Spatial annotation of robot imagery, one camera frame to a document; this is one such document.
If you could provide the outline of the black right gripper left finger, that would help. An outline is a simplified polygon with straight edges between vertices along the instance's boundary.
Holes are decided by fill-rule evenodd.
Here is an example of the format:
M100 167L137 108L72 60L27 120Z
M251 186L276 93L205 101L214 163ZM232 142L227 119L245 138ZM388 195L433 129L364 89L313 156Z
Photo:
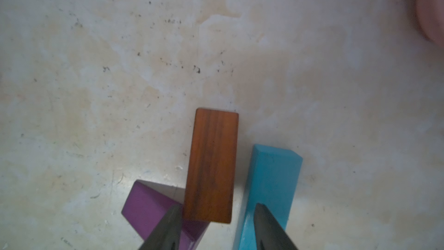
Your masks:
M178 250L182 231L182 206L171 206L139 250Z

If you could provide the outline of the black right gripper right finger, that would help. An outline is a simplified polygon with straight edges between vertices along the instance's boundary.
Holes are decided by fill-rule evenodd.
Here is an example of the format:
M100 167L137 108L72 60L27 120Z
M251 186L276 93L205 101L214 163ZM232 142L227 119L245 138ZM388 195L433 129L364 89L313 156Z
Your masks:
M258 250L298 250L266 205L257 203L254 231Z

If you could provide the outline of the teal rectangular block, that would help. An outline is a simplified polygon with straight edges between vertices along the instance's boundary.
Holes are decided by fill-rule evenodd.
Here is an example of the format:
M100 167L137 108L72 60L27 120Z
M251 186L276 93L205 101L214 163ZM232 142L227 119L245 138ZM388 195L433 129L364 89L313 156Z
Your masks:
M233 249L259 249L254 231L257 204L265 205L286 229L302 163L292 150L253 146Z

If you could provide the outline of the reddish brown wooden wedge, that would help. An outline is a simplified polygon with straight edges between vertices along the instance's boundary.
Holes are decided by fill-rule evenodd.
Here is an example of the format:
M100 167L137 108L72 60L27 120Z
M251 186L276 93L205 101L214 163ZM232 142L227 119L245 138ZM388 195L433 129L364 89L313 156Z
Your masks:
M196 110L183 203L184 219L231 223L238 127L238 113Z

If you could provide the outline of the pink plastic tray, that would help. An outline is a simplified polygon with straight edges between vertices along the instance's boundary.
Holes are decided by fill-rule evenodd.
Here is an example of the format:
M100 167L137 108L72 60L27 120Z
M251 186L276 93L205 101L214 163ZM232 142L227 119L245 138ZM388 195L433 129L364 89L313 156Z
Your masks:
M425 36L444 47L444 0L416 0L416 15Z

